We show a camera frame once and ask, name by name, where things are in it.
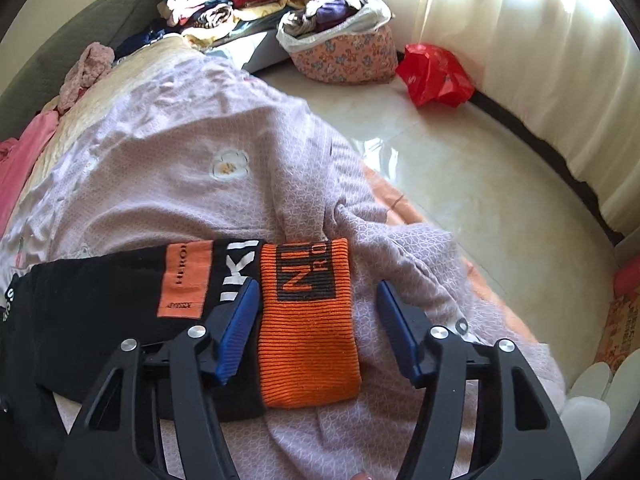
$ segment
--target tiled floor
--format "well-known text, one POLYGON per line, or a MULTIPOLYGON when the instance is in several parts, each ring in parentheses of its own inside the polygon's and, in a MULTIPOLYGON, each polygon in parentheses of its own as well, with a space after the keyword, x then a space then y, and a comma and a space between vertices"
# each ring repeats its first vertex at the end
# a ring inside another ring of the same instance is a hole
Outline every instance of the tiled floor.
POLYGON ((260 76, 305 98, 551 345, 570 386, 593 361, 616 264, 584 205, 536 153, 471 104, 416 110, 404 83, 339 87, 281 64, 260 76))

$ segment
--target metal screw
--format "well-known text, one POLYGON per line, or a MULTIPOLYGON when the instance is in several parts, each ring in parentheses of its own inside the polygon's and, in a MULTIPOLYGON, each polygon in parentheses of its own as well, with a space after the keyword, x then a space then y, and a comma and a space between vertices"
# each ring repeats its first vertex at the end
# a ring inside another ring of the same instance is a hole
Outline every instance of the metal screw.
POLYGON ((503 352, 513 352, 516 349, 516 345, 514 345, 513 341, 508 339, 500 339, 498 348, 503 352))
POLYGON ((207 329, 202 325, 194 325, 190 329, 187 330, 187 334, 189 337, 193 337, 197 339, 199 337, 204 336, 207 333, 207 329))
POLYGON ((434 326, 429 333, 436 339, 446 339, 449 336, 449 330, 443 326, 434 326))
POLYGON ((120 350, 123 352, 131 352, 136 346, 138 346, 138 342, 135 339, 125 339, 120 343, 120 350))

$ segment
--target stack of folded clothes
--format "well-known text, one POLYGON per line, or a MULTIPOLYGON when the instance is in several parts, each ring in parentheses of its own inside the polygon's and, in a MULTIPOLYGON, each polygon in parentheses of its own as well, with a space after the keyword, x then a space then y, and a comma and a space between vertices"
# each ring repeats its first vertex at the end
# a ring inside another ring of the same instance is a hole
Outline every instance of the stack of folded clothes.
POLYGON ((304 38, 337 27, 358 12, 364 0, 311 0, 305 9, 288 12, 282 29, 294 38, 304 38))
POLYGON ((309 0, 162 0, 145 30, 116 49, 119 60, 169 33, 181 34, 194 48, 209 50, 235 38, 275 28, 289 10, 304 10, 309 0))

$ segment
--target lavender blanket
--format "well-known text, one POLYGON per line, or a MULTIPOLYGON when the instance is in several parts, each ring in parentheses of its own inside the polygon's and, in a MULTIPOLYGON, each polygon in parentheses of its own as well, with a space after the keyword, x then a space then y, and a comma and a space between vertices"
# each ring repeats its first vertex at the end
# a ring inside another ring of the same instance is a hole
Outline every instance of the lavender blanket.
MULTIPOLYGON (((22 220, 0 242, 3 257, 20 261, 19 272, 200 238, 348 238, 362 392, 225 424, 240 478, 341 480, 362 470, 376 480, 396 477, 422 393, 398 373, 376 319, 375 285, 383 278, 433 322, 453 331, 468 326, 460 334, 467 340, 515 340, 555 405, 564 401, 548 347, 523 341, 495 305, 472 294, 451 235, 427 224, 386 225, 340 134, 305 101, 226 60, 189 60, 131 91, 20 207, 22 220)), ((469 383, 454 476, 468 467, 475 399, 469 383)), ((58 400, 69 424, 74 407, 58 400)), ((175 432, 170 423, 163 428, 170 471, 180 476, 175 432)))

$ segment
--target orange label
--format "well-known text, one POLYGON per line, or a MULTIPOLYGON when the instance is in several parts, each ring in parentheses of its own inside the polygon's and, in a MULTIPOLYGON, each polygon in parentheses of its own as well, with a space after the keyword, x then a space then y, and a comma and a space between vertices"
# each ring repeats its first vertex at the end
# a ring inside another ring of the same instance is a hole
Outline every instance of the orange label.
POLYGON ((335 298, 331 241, 279 245, 275 256, 279 301, 335 298))
POLYGON ((203 240, 167 246, 158 317, 200 319, 209 285, 212 244, 203 240))

